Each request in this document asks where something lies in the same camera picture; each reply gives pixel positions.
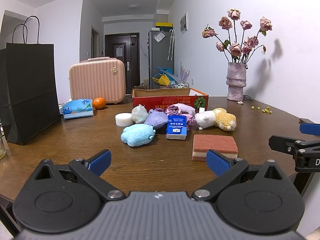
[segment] pink suitcase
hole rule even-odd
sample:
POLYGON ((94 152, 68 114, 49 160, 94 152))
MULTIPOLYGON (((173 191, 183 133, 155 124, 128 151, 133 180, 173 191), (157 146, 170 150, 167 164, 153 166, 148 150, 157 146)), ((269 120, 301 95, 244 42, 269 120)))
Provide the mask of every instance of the pink suitcase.
POLYGON ((124 64, 116 58, 90 58, 69 69, 72 100, 104 98, 119 103, 125 97, 124 64))

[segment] refrigerator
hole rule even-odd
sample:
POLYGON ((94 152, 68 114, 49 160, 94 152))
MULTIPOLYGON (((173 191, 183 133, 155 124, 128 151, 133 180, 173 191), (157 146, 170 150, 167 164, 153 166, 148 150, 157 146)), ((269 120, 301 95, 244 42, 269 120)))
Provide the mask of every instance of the refrigerator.
POLYGON ((158 83, 151 79, 154 75, 159 73, 157 67, 170 68, 174 73, 174 54, 171 60, 171 53, 168 60, 170 36, 171 32, 164 32, 165 37, 161 41, 156 41, 153 37, 158 31, 149 31, 149 84, 150 89, 160 88, 158 83))

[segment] table top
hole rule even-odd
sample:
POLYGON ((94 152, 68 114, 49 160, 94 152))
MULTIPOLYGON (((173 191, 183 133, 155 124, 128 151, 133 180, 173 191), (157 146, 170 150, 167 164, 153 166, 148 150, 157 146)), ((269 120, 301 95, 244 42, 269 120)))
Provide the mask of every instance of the table top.
POLYGON ((195 134, 231 135, 238 146, 238 157, 250 164, 274 159, 288 176, 295 173, 294 160, 291 155, 270 150, 270 136, 317 138, 300 133, 298 117, 273 107, 270 107, 272 114, 263 113, 261 110, 267 105, 255 100, 239 105, 226 97, 210 97, 208 110, 218 107, 236 116, 237 127, 233 132, 210 127, 188 131, 186 140, 166 140, 163 127, 157 130, 151 143, 140 147, 124 144, 120 139, 123 128, 115 123, 116 114, 131 112, 130 99, 95 111, 93 117, 62 118, 24 146, 8 143, 7 155, 0 160, 0 195, 13 201, 43 159, 66 164, 77 157, 87 159, 102 149, 111 151, 112 163, 101 177, 126 194, 129 191, 186 191, 191 195, 215 178, 206 162, 191 160, 195 134))

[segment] red sponge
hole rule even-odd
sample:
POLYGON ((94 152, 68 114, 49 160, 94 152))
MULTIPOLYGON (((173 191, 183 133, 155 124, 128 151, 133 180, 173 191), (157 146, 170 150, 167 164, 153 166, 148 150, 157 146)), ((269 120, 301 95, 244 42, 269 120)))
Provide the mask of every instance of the red sponge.
POLYGON ((193 161, 205 162, 207 151, 213 149, 225 157, 238 157, 238 147, 233 137, 224 135, 196 134, 193 138, 193 161))

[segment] white cylinder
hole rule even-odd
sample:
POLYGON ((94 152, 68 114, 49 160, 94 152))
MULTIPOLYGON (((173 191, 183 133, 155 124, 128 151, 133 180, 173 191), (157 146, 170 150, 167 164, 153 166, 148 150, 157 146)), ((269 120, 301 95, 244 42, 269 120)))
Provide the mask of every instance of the white cylinder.
POLYGON ((121 113, 116 115, 116 125, 120 127, 127 127, 133 125, 131 113, 121 113))

